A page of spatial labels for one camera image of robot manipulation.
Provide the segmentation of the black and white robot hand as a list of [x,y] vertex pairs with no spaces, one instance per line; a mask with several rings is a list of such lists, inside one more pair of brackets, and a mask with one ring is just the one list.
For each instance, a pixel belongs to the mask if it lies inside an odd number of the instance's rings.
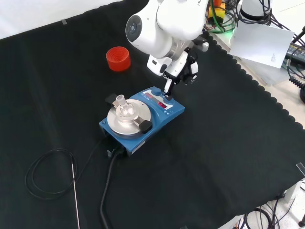
[[162,95],[166,100],[172,100],[172,89],[175,85],[183,82],[185,85],[193,83],[199,71],[196,58],[189,55],[191,48],[186,48],[177,60],[169,57],[157,59],[149,56],[147,67],[157,76],[166,79]]

